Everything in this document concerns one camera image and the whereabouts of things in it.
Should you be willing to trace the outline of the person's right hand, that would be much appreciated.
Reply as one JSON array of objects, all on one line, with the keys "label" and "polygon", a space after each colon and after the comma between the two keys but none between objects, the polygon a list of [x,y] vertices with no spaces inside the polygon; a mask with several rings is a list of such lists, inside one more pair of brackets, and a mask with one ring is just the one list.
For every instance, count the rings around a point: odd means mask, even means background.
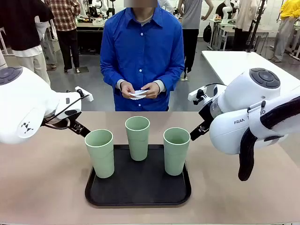
[{"label": "person's right hand", "polygon": [[135,90],[131,83],[123,81],[120,84],[120,88],[124,98],[130,99],[134,97],[132,94],[135,94]]}]

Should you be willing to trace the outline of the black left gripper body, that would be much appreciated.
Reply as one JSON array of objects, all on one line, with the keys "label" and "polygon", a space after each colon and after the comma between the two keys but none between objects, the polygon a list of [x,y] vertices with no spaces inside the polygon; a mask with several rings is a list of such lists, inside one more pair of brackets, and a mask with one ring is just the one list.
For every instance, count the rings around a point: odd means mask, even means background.
[{"label": "black left gripper body", "polygon": [[70,116],[66,118],[67,121],[67,128],[80,128],[79,123],[77,122],[76,116]]}]

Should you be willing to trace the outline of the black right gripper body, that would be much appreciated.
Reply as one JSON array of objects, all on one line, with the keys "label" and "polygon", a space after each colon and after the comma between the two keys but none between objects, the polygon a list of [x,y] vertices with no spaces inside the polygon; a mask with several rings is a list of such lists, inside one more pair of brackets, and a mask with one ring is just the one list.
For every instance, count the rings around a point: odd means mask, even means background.
[{"label": "black right gripper body", "polygon": [[207,102],[206,104],[203,105],[202,109],[199,111],[199,115],[207,123],[211,123],[214,120],[210,112],[211,104],[212,101]]}]

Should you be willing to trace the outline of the person's left hand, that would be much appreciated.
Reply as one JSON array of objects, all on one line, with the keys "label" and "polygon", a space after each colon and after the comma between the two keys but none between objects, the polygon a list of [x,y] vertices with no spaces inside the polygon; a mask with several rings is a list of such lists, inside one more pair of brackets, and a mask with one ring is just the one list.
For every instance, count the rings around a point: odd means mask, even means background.
[{"label": "person's left hand", "polygon": [[156,82],[150,82],[144,85],[141,87],[141,90],[147,90],[146,98],[148,99],[155,99],[160,93],[160,87]]}]

